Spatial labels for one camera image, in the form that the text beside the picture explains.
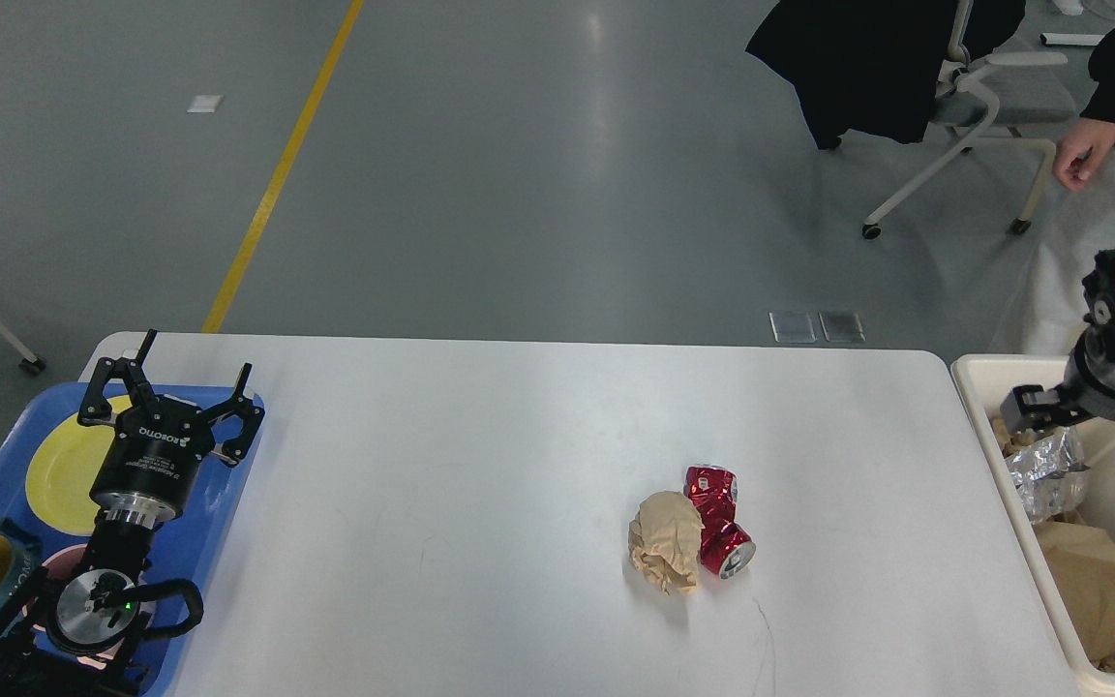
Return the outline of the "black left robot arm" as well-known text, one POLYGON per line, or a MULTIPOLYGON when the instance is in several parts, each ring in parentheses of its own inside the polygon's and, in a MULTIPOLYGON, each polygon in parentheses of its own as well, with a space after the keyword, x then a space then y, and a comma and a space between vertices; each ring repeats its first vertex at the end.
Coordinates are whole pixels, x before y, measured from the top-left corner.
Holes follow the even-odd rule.
POLYGON ((41 393, 0 446, 0 696, 159 696, 203 621, 265 406, 156 385, 140 348, 41 393))

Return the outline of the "passing person's hand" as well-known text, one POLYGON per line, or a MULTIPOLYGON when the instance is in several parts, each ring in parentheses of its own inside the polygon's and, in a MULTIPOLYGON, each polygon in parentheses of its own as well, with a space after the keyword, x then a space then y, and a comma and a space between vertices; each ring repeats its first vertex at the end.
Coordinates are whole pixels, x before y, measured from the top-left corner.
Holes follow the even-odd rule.
POLYGON ((1063 187, 1078 193, 1115 147, 1115 122, 1079 118, 1057 141, 1051 173, 1063 187))

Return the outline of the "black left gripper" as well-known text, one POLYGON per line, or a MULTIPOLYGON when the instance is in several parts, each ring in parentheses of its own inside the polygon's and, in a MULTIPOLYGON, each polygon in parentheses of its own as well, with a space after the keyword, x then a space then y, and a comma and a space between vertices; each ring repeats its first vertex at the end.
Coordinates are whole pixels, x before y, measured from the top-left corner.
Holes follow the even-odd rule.
POLYGON ((159 400, 143 371, 155 343, 155 330, 143 335, 136 354, 103 357, 87 383, 76 423, 84 427, 114 425, 112 447, 89 490, 101 510, 128 511, 147 524, 167 524, 183 515, 195 488, 203 459, 220 459, 236 468, 252 449, 264 423, 264 408, 249 396, 253 364, 243 364, 233 391, 224 401, 201 408, 194 401, 159 400), (122 383, 130 407, 112 410, 105 395, 112 383, 122 383), (234 422, 234 436, 219 441, 221 424, 234 422))

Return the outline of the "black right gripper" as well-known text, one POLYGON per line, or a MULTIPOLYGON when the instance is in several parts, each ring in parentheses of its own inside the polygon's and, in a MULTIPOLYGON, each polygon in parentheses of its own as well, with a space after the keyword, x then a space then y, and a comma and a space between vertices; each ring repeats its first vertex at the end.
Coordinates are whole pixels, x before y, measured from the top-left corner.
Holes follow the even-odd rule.
POLYGON ((1115 422, 1115 362, 1101 335, 1084 333, 1074 345, 1061 385, 1016 385, 1000 405, 1006 433, 1043 432, 1101 418, 1115 422))

